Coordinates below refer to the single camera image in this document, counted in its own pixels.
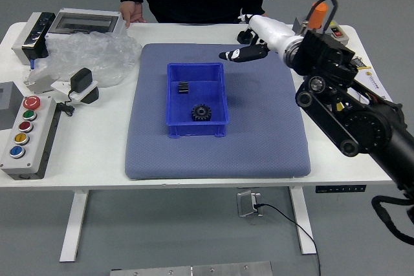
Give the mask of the person's right hand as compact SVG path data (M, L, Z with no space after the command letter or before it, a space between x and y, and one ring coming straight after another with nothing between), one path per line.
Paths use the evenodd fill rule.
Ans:
M119 6L119 12L125 21L126 28L129 28L131 23L147 23L147 20L143 16L142 3L122 1Z

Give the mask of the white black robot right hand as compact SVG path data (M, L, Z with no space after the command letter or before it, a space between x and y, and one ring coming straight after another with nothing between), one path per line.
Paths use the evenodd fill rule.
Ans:
M239 34L249 45L233 51L219 54L221 59L242 63L263 59L270 51L279 55L286 66L292 67L292 62L303 38L281 21L261 15L243 14L238 17L248 28Z

